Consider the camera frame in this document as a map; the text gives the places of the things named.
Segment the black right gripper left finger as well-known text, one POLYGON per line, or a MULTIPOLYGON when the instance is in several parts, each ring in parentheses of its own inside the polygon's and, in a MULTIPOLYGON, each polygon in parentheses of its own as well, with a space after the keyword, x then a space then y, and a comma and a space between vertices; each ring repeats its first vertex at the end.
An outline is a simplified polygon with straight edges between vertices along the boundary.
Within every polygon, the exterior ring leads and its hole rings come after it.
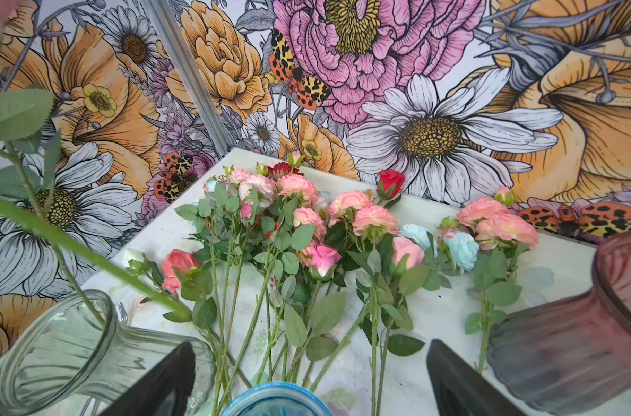
POLYGON ((185 415, 194 381, 195 355, 184 341, 101 415, 185 415))

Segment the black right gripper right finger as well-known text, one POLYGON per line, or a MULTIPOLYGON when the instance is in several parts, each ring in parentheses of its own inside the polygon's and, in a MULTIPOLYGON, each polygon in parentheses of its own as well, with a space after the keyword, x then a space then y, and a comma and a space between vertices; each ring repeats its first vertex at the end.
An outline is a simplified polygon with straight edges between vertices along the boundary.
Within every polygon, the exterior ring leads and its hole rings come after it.
POLYGON ((525 415, 439 339, 429 346, 426 368, 439 415, 525 415))

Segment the pink rose stem bunch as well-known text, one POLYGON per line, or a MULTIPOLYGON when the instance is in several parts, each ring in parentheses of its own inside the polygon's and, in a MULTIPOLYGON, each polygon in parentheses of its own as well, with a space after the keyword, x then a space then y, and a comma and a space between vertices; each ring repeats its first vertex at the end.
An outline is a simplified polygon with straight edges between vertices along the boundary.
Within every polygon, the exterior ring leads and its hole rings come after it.
POLYGON ((53 297, 112 265, 161 166, 157 36, 126 1, 0 1, 0 296, 53 297))

